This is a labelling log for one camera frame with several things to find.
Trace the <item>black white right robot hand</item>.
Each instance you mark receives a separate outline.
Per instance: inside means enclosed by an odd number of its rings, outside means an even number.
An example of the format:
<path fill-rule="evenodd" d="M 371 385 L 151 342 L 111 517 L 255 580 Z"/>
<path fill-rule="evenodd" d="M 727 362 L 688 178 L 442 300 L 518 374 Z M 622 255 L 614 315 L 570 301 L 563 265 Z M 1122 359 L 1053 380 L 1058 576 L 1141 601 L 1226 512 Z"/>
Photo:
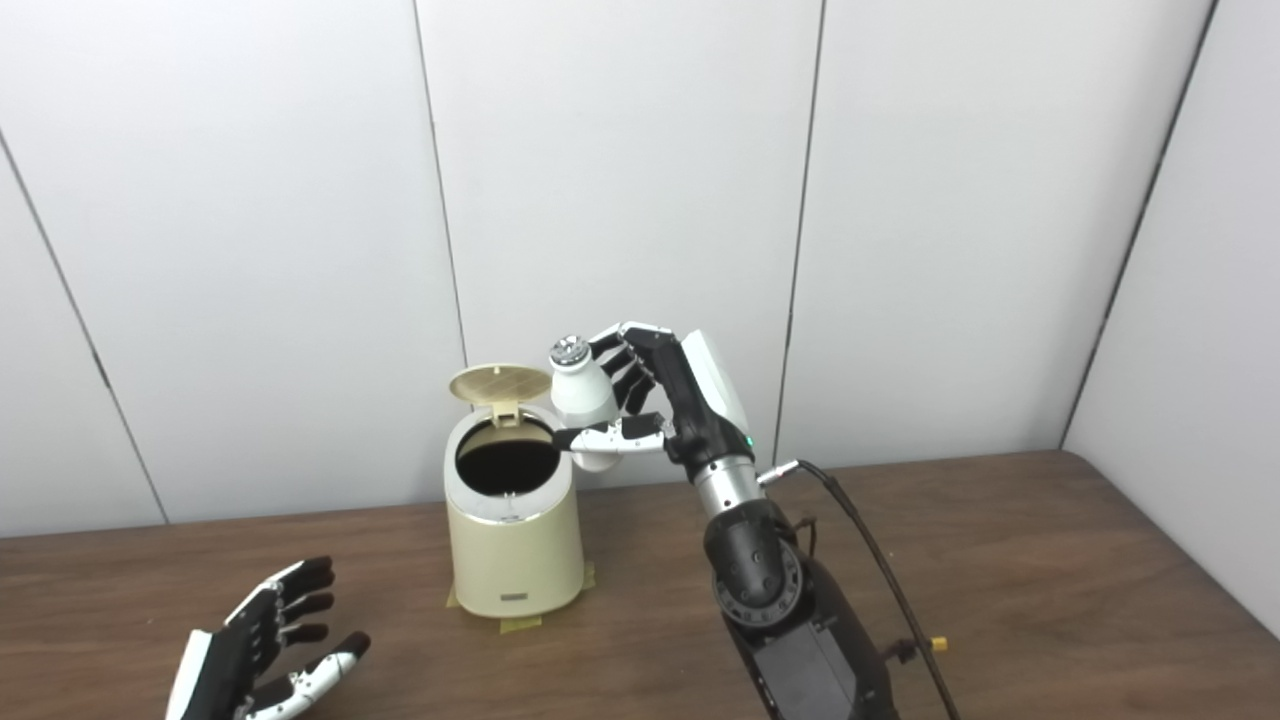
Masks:
<path fill-rule="evenodd" d="M 739 396 L 700 331 L 621 322 L 557 340 L 548 360 L 561 429 L 553 445 L 599 474 L 626 454 L 663 451 L 689 478 L 723 457 L 753 459 Z"/>

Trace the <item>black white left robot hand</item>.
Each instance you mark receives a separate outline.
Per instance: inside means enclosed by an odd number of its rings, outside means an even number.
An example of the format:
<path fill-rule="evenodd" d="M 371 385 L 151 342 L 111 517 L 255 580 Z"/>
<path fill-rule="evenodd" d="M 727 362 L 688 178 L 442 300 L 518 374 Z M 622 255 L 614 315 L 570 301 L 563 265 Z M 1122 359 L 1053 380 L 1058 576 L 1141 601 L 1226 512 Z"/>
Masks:
<path fill-rule="evenodd" d="M 335 597 L 333 561 L 317 556 L 271 574 L 214 632 L 193 629 L 166 700 L 168 719 L 297 719 L 338 687 L 371 647 L 353 632 L 329 652 L 270 682 L 262 676 L 284 650 L 326 639 L 323 623 Z"/>

